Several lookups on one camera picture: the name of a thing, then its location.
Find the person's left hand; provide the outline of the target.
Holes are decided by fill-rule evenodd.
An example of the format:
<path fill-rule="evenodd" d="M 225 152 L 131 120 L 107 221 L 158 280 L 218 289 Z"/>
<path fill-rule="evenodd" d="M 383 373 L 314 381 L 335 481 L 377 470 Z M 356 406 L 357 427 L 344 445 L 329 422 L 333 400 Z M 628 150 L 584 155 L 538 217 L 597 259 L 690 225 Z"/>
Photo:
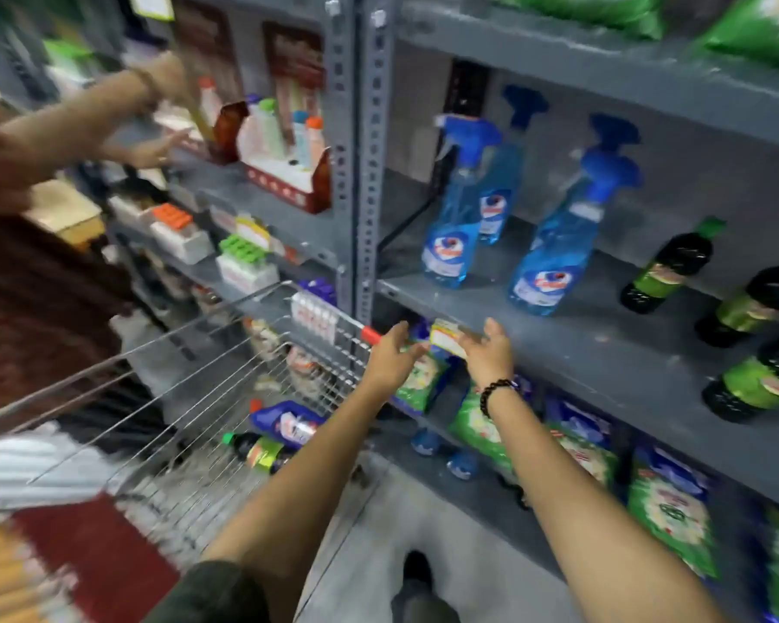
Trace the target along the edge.
<path fill-rule="evenodd" d="M 422 344 L 409 342 L 408 335 L 409 323 L 400 321 L 372 345 L 362 384 L 367 391 L 384 401 L 402 387 L 418 362 L 410 364 L 401 358 L 402 346 Z"/>

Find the person's right hand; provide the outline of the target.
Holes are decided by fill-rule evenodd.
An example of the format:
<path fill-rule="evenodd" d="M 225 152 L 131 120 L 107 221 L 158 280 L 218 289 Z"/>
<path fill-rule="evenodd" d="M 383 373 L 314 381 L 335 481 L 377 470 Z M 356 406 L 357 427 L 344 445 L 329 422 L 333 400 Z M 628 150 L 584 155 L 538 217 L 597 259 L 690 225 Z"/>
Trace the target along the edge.
<path fill-rule="evenodd" d="M 467 371 L 474 384 L 480 389 L 499 383 L 512 381 L 515 370 L 510 339 L 504 328 L 492 317 L 485 320 L 483 334 L 462 331 L 464 335 L 486 338 L 486 351 L 481 359 L 466 360 Z"/>

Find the yellow white shelf price label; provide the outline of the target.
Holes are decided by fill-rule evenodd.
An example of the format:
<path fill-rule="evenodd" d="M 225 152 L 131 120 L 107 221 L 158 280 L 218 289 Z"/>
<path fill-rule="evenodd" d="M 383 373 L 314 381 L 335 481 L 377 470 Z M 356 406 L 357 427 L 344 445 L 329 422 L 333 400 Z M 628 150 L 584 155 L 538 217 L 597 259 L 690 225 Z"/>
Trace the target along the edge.
<path fill-rule="evenodd" d="M 466 360 L 466 351 L 460 343 L 463 335 L 458 324 L 437 318 L 429 326 L 428 341 L 432 348 L 440 350 L 445 355 Z"/>

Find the person's left forearm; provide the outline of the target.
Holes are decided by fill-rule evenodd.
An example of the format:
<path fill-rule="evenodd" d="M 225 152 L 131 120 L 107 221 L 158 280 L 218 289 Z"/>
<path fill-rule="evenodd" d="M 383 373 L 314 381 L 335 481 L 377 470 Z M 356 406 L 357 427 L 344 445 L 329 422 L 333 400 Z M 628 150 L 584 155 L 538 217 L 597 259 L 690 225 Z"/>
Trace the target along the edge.
<path fill-rule="evenodd" d="M 205 549 L 205 562 L 236 563 L 261 588 L 271 623 L 293 623 L 361 446 L 396 389 L 364 377 Z"/>

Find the person's right forearm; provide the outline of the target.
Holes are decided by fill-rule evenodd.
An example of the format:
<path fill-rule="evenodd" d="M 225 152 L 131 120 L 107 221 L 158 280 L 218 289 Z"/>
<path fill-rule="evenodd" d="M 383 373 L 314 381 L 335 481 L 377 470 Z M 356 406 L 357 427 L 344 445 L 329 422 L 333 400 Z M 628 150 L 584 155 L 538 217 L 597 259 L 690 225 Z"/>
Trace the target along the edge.
<path fill-rule="evenodd" d="M 587 623 L 727 623 L 700 579 L 571 458 L 502 380 L 481 392 Z"/>

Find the blue spray cleaner bottle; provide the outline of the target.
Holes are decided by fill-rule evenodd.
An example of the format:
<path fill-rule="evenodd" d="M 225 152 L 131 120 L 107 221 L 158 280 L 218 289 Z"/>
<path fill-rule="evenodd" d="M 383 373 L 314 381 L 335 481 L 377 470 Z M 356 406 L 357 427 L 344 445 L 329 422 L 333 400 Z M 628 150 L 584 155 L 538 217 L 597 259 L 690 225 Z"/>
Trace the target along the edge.
<path fill-rule="evenodd" d="M 623 146 L 641 144 L 636 125 L 593 113 L 590 126 L 596 142 L 580 154 L 560 202 L 538 224 L 509 282 L 509 302 L 530 315 L 556 310 L 582 278 L 610 202 L 622 188 L 643 184 L 638 164 L 621 152 Z"/>
<path fill-rule="evenodd" d="M 426 277 L 447 288 L 459 287 L 467 276 L 481 226 L 480 181 L 487 169 L 488 148 L 502 141 L 497 126 L 486 119 L 440 114 L 436 125 L 444 132 L 438 158 L 455 150 L 437 219 L 431 224 L 422 250 Z"/>
<path fill-rule="evenodd" d="M 526 162 L 531 120 L 537 114 L 547 113 L 550 107 L 542 93 L 522 85 L 506 85 L 502 97 L 512 109 L 512 116 L 502 143 L 490 160 L 488 172 L 479 183 L 479 241 L 488 245 L 499 240 L 516 201 Z"/>

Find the blue toilet cleaner bottle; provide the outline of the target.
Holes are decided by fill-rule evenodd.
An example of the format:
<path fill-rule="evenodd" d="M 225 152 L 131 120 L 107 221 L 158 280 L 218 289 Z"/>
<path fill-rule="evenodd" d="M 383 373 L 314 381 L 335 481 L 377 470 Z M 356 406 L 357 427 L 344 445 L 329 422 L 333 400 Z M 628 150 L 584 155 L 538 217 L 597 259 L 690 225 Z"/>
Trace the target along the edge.
<path fill-rule="evenodd" d="M 293 400 L 265 406 L 260 399 L 249 405 L 250 424 L 290 449 L 300 450 L 322 427 L 326 418 Z"/>

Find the grey metal shelf rack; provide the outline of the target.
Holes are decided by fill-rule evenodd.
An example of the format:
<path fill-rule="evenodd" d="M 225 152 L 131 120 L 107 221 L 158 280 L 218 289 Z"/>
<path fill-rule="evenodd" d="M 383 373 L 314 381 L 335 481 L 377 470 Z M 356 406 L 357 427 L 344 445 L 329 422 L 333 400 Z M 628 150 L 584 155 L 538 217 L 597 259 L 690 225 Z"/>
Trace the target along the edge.
<path fill-rule="evenodd" d="M 171 0 L 179 10 L 181 0 Z M 347 28 L 342 54 L 343 96 L 332 99 L 332 121 L 350 137 L 344 141 L 343 194 L 351 196 L 311 221 L 307 212 L 287 212 L 261 187 L 239 187 L 238 166 L 232 180 L 200 194 L 214 201 L 239 202 L 248 195 L 251 212 L 277 239 L 334 273 L 341 283 L 345 307 L 367 312 L 381 295 L 416 312 L 437 315 L 437 308 L 455 307 L 447 318 L 467 326 L 486 316 L 499 320 L 512 336 L 524 369 L 549 380 L 572 395 L 659 440 L 727 479 L 746 499 L 749 493 L 779 503 L 779 422 L 745 426 L 716 418 L 700 402 L 700 391 L 737 351 L 715 349 L 695 340 L 692 324 L 710 306 L 711 289 L 692 282 L 679 293 L 677 304 L 654 316 L 635 316 L 615 296 L 621 278 L 632 273 L 631 258 L 599 240 L 585 280 L 573 297 L 551 317 L 521 316 L 501 294 L 473 286 L 469 291 L 426 291 L 424 277 L 412 271 L 412 260 L 398 254 L 398 264 L 368 269 L 366 230 L 360 222 L 369 210 L 366 195 L 367 149 L 361 126 L 377 136 L 375 168 L 379 212 L 375 242 L 391 243 L 384 229 L 404 222 L 416 230 L 414 202 L 402 204 L 396 225 L 390 225 L 392 202 L 417 195 L 418 208 L 428 200 L 423 186 L 388 170 L 385 136 L 389 124 L 370 124 L 372 114 L 388 115 L 383 100 L 400 83 L 393 65 L 397 44 L 408 43 L 497 71 L 525 76 L 592 97 L 634 105 L 696 127 L 745 134 L 779 147 L 779 73 L 762 72 L 754 64 L 691 55 L 683 35 L 660 42 L 636 41 L 608 28 L 587 28 L 563 19 L 504 6 L 495 0 L 194 0 L 221 11 L 232 39 L 261 39 L 261 23 L 242 19 L 255 10 L 285 21 L 292 28 L 308 27 L 327 46 L 328 79 L 332 63 L 333 29 Z"/>

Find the dark bottle with green cap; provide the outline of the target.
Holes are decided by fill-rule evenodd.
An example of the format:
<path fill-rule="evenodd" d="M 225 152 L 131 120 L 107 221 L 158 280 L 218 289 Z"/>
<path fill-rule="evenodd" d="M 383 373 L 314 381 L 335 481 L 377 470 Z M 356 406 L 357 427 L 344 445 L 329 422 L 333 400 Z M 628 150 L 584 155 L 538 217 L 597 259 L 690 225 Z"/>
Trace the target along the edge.
<path fill-rule="evenodd" d="M 253 432 L 225 433 L 222 443 L 238 461 L 268 475 L 279 472 L 297 454 L 297 450 Z"/>

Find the person's black shoe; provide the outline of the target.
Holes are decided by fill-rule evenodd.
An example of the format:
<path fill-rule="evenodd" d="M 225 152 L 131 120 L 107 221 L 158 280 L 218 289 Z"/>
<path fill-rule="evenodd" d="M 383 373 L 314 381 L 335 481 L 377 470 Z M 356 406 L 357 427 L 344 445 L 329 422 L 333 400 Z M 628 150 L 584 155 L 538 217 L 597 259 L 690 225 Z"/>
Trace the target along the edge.
<path fill-rule="evenodd" d="M 435 580 L 427 556 L 413 549 L 407 552 L 402 567 L 401 593 L 406 596 L 435 594 Z"/>

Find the red display box of bottles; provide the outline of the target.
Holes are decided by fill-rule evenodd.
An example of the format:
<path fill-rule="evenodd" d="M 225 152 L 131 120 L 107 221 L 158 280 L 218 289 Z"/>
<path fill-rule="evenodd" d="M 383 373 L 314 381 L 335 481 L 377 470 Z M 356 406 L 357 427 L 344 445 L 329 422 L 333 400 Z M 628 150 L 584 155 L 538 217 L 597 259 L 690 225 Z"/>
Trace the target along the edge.
<path fill-rule="evenodd" d="M 330 148 L 321 116 L 302 109 L 287 111 L 280 123 L 276 99 L 250 93 L 248 115 L 236 137 L 238 159 L 248 179 L 303 212 L 317 215 L 332 208 Z"/>

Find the white box with orange caps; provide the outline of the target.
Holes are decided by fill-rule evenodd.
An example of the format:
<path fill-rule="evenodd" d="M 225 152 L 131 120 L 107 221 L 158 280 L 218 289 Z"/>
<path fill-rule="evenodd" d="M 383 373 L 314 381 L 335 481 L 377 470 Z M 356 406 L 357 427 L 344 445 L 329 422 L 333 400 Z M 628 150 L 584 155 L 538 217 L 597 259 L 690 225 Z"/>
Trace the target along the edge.
<path fill-rule="evenodd" d="M 197 226 L 193 216 L 172 203 L 149 209 L 148 230 L 156 243 L 186 265 L 194 265 L 215 255 L 208 233 Z"/>

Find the person's dark green sleeve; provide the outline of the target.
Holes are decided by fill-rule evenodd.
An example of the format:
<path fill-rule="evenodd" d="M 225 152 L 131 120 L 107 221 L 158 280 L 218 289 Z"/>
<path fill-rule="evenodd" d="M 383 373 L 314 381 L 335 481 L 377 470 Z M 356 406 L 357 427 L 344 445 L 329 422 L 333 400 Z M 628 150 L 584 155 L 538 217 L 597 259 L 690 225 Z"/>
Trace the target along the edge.
<path fill-rule="evenodd" d="M 233 562 L 191 567 L 141 623 L 270 623 L 263 590 Z"/>

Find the large green packet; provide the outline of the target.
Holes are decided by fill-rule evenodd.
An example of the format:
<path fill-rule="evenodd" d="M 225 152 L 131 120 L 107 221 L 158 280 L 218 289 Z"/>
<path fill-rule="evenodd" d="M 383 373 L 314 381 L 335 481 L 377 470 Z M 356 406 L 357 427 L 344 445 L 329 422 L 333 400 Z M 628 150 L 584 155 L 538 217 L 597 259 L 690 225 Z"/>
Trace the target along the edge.
<path fill-rule="evenodd" d="M 735 0 L 700 43 L 779 68 L 779 0 Z"/>
<path fill-rule="evenodd" d="M 662 0 L 498 0 L 505 6 L 544 16 L 620 30 L 642 39 L 665 34 Z"/>

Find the striped red white cloth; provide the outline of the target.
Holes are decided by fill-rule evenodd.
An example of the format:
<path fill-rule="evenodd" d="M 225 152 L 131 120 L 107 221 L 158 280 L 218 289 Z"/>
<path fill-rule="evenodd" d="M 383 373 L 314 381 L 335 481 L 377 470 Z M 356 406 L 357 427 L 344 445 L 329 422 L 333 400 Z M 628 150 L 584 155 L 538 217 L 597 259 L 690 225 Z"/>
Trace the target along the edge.
<path fill-rule="evenodd" d="M 0 437 L 0 623 L 141 623 L 181 577 L 131 468 L 52 422 Z"/>

